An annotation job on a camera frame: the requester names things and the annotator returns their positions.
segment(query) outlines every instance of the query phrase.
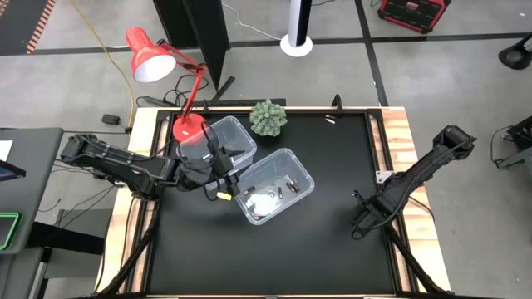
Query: succulent plant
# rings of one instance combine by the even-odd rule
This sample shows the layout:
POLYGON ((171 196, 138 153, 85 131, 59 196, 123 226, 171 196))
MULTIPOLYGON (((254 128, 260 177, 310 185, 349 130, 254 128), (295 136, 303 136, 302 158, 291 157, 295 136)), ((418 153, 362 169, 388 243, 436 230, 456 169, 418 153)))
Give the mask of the succulent plant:
POLYGON ((251 109, 249 121, 252 124, 251 130, 261 136, 281 134, 281 127, 288 122, 284 108, 269 99, 251 109))

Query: red desk lamp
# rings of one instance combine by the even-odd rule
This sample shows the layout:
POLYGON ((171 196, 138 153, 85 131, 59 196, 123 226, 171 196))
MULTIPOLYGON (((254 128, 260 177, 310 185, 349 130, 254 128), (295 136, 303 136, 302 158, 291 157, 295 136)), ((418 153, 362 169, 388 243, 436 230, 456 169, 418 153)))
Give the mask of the red desk lamp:
POLYGON ((165 40, 160 40, 157 45, 154 45, 144 29, 139 27, 127 29, 126 40, 133 51, 131 71, 136 81, 148 83, 162 79, 172 72, 175 64, 196 76, 190 97, 181 107, 182 113, 172 127, 172 134, 179 142, 183 142, 201 132, 201 126, 205 119, 201 115, 190 113, 190 108, 192 108, 192 102, 207 71, 205 64, 196 63, 165 40), (176 60, 170 54, 171 51, 186 62, 176 60))

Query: lamp shade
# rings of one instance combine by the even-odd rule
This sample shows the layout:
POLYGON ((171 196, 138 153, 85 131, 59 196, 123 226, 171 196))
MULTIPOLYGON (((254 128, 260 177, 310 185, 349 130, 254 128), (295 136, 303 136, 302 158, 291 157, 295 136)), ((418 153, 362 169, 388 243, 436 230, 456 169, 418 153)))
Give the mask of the lamp shade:
POLYGON ((126 40, 133 51, 131 72, 141 83, 157 81, 175 67, 175 58, 163 47, 151 43, 150 38, 139 27, 127 29, 126 40))

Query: white paper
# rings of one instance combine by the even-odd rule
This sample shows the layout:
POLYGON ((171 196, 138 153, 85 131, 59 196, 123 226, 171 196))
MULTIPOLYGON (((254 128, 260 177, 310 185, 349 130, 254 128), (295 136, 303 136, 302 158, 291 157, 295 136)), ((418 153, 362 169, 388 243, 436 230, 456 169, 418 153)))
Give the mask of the white paper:
POLYGON ((7 161, 13 140, 0 140, 0 160, 7 161))

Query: yellow cable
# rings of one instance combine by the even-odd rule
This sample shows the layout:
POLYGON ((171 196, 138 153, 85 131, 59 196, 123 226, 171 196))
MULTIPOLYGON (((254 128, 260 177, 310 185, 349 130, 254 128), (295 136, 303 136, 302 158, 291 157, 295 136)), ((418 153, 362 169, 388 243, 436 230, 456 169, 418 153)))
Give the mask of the yellow cable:
POLYGON ((130 109, 130 119, 127 121, 127 127, 128 128, 132 128, 133 126, 133 110, 135 109, 135 96, 133 96, 133 89, 131 88, 131 85, 130 85, 130 82, 127 80, 127 77, 126 77, 126 74, 124 74, 124 72, 122 71, 122 69, 116 64, 116 62, 112 59, 111 55, 109 54, 109 52, 107 51, 107 48, 106 48, 106 45, 103 44, 103 42, 101 41, 100 37, 98 36, 98 33, 96 33, 96 30, 94 30, 94 27, 91 25, 91 23, 89 22, 89 20, 86 19, 85 15, 80 11, 80 9, 77 7, 77 5, 74 3, 74 1, 72 0, 68 0, 68 2, 70 4, 72 4, 72 6, 74 7, 74 9, 76 9, 77 13, 79 13, 80 17, 83 19, 83 21, 85 21, 86 25, 89 27, 89 29, 91 29, 92 33, 94 34, 94 36, 96 37, 96 39, 98 40, 98 42, 100 43, 101 45, 101 48, 103 49, 103 51, 106 53, 107 55, 107 58, 109 59, 109 61, 112 63, 113 66, 116 67, 116 69, 120 72, 120 74, 122 75, 122 78, 124 78, 124 82, 127 84, 127 88, 130 92, 130 98, 131 98, 131 109, 130 109))

